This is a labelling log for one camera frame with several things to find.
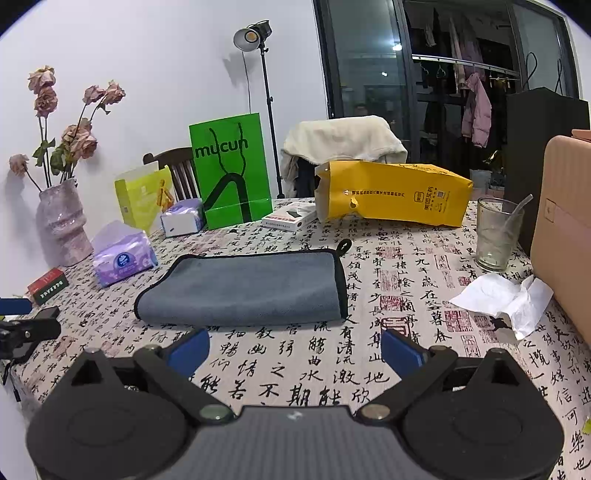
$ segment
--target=clothes rail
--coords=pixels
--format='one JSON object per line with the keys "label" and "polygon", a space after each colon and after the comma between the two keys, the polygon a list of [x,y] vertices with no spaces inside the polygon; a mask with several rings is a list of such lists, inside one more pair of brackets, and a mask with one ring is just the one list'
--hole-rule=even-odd
{"label": "clothes rail", "polygon": [[453,63],[458,65],[468,65],[469,67],[477,67],[480,69],[491,70],[493,72],[504,73],[505,75],[513,75],[514,77],[519,77],[519,73],[515,70],[508,70],[502,67],[495,67],[494,65],[489,65],[487,63],[479,63],[477,61],[470,61],[470,60],[460,60],[460,59],[451,59],[448,57],[436,57],[433,55],[413,55],[413,60],[423,60],[423,61],[436,61],[439,63]]}

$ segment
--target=light stand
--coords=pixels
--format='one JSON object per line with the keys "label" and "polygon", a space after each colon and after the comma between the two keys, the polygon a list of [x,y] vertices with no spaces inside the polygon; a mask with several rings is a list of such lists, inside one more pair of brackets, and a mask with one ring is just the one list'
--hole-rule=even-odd
{"label": "light stand", "polygon": [[273,97],[269,94],[269,80],[267,78],[267,64],[265,62],[265,53],[269,51],[265,48],[265,40],[271,35],[272,30],[268,20],[241,28],[234,35],[234,45],[242,51],[254,51],[257,48],[261,51],[262,73],[265,79],[265,92],[267,93],[267,109],[269,111],[269,125],[271,126],[271,141],[273,143],[273,157],[275,159],[275,173],[277,174],[278,199],[284,199],[283,189],[281,188],[281,173],[279,171],[279,157],[277,156],[277,140],[275,139],[275,125],[273,123],[273,111],[271,103]]}

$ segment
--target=glass cup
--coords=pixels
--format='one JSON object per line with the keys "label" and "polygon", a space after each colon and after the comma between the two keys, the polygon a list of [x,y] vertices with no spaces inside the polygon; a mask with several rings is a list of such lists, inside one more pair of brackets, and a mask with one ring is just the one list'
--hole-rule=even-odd
{"label": "glass cup", "polygon": [[525,209],[521,209],[515,218],[508,221],[516,207],[516,203],[504,199],[478,200],[476,262],[485,270],[500,272],[509,264],[525,213]]}

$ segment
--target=dried rose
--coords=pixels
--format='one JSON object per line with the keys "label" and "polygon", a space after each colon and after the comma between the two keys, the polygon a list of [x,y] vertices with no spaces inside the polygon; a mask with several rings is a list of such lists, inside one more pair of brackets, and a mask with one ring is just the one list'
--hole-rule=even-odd
{"label": "dried rose", "polygon": [[49,65],[31,72],[28,78],[29,90],[32,90],[35,95],[39,95],[43,87],[53,87],[56,84],[54,72],[55,70]]}
{"label": "dried rose", "polygon": [[124,96],[125,90],[123,90],[123,88],[119,86],[119,83],[116,83],[114,80],[111,80],[109,82],[109,86],[107,87],[103,103],[105,105],[119,103]]}
{"label": "dried rose", "polygon": [[13,155],[8,160],[8,164],[10,165],[10,169],[19,177],[24,176],[27,173],[27,162],[29,161],[26,155],[18,154]]}
{"label": "dried rose", "polygon": [[84,91],[84,98],[82,101],[86,105],[90,105],[91,103],[95,103],[97,100],[103,98],[105,96],[105,89],[100,88],[98,85],[93,85],[88,87]]}
{"label": "dried rose", "polygon": [[74,134],[78,135],[83,131],[90,132],[92,130],[92,125],[90,124],[89,120],[84,117],[80,120],[80,125],[78,126],[78,130],[76,131],[76,124],[71,124],[67,127],[61,135],[61,140],[66,143],[72,143],[74,140]]}
{"label": "dried rose", "polygon": [[57,107],[56,91],[52,87],[43,87],[35,100],[37,116],[47,118]]}
{"label": "dried rose", "polygon": [[96,138],[88,130],[78,131],[76,139],[70,146],[70,153],[74,161],[82,158],[90,158],[97,146]]}

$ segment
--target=calligraphy tablecloth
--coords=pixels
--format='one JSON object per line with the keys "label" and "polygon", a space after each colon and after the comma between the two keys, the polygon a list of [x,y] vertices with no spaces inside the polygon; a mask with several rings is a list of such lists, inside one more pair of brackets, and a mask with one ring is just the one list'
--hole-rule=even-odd
{"label": "calligraphy tablecloth", "polygon": [[[561,308],[553,300],[535,332],[517,345],[502,322],[448,302],[483,273],[474,259],[475,228],[476,203],[471,202],[462,228],[347,217],[325,225],[317,221],[297,233],[263,228],[259,222],[181,238],[157,232],[151,241],[160,267],[154,270],[108,288],[99,287],[90,259],[66,270],[70,287],[46,305],[60,307],[60,338],[43,342],[12,376],[21,396],[39,405],[85,347],[129,356],[146,344],[166,346],[178,339],[187,328],[150,327],[135,318],[133,305],[137,294],[181,254],[335,248],[350,238],[353,247],[341,259],[349,307],[344,322],[210,327],[210,354],[192,381],[237,413],[245,404],[348,404],[356,411],[399,380],[380,357],[383,328],[410,335],[425,347],[447,345],[460,356],[480,357],[501,346],[530,374],[564,427],[563,456],[553,480],[591,478],[586,474],[591,472],[591,437],[580,431],[591,407],[591,355]],[[504,276],[517,282],[530,274],[527,256],[514,252]],[[249,272],[244,279],[250,280]]]}

